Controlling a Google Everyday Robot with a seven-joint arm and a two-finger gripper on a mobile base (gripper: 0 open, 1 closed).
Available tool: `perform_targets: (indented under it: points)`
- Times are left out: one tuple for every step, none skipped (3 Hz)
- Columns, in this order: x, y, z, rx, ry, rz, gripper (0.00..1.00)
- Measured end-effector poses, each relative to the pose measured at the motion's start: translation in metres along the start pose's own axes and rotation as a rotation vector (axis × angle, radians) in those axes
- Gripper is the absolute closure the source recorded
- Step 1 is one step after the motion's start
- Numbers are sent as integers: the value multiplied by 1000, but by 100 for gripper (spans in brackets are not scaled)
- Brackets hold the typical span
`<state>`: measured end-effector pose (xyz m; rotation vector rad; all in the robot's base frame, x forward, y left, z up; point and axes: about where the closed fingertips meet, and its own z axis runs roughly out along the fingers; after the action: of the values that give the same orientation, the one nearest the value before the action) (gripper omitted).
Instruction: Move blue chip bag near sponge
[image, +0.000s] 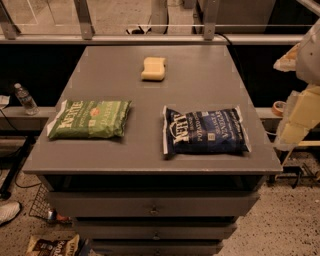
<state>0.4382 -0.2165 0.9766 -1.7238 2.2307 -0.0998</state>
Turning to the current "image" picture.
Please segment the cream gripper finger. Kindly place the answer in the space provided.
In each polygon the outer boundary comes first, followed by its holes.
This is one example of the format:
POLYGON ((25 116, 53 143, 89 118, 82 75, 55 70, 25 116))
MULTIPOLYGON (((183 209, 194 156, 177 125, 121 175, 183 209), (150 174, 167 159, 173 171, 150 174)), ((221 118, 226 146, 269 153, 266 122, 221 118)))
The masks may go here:
POLYGON ((295 148, 320 123, 320 86, 309 84, 287 98, 274 146, 281 151, 295 148))

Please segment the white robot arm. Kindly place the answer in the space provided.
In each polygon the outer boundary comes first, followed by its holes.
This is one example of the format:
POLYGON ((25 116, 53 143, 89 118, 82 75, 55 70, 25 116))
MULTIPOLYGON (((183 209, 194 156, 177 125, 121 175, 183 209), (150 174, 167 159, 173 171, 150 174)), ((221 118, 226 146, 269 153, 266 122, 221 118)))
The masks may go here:
POLYGON ((278 59, 273 68, 295 71, 297 78, 307 83, 301 93, 290 94, 277 128, 275 147, 290 151, 320 123, 320 21, 278 59))

